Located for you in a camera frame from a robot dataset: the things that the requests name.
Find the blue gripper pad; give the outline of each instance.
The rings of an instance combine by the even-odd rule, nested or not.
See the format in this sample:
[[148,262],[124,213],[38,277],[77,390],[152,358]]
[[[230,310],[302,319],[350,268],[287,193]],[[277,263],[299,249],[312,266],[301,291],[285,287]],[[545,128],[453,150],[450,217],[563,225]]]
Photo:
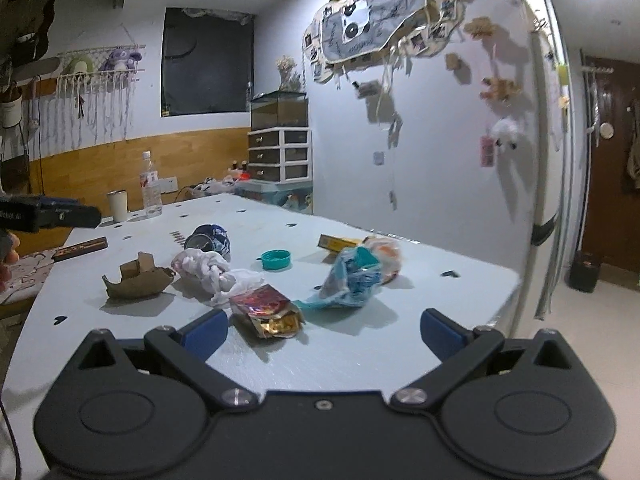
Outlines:
[[219,309],[207,312],[178,330],[180,345],[202,361],[209,359],[213,352],[222,346],[226,341],[227,332],[226,314]]
[[420,335],[438,359],[446,361],[462,350],[471,340],[472,332],[428,308],[420,318]]

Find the window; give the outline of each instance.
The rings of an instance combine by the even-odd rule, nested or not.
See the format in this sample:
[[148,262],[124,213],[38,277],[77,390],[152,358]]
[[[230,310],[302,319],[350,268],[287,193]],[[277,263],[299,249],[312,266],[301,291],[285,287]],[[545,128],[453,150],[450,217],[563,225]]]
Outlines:
[[167,9],[162,42],[162,116],[245,112],[254,75],[254,17]]

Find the electrical outlet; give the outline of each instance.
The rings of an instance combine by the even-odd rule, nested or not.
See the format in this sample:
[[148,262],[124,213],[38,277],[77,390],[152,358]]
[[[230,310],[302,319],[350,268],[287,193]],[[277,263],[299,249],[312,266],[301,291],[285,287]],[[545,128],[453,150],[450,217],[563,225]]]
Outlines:
[[178,191],[178,177],[170,176],[169,178],[159,178],[160,193],[175,193]]

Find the hand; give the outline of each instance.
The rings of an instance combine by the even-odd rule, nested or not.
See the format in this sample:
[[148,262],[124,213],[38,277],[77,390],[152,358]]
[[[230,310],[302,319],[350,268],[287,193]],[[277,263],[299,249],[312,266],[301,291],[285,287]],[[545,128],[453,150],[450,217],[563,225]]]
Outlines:
[[13,233],[10,233],[10,235],[14,241],[14,245],[11,248],[11,252],[4,259],[4,262],[0,264],[0,292],[4,292],[6,290],[6,282],[8,282],[11,279],[11,271],[7,266],[13,265],[15,262],[17,262],[20,259],[20,256],[18,256],[18,253],[15,252],[18,245],[20,245],[20,239]]

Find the pink tag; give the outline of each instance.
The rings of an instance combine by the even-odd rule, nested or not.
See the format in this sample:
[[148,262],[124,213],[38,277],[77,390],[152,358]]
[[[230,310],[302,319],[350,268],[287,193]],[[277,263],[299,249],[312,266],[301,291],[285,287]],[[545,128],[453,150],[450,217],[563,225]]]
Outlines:
[[480,167],[492,168],[495,165],[495,139],[490,136],[480,137]]

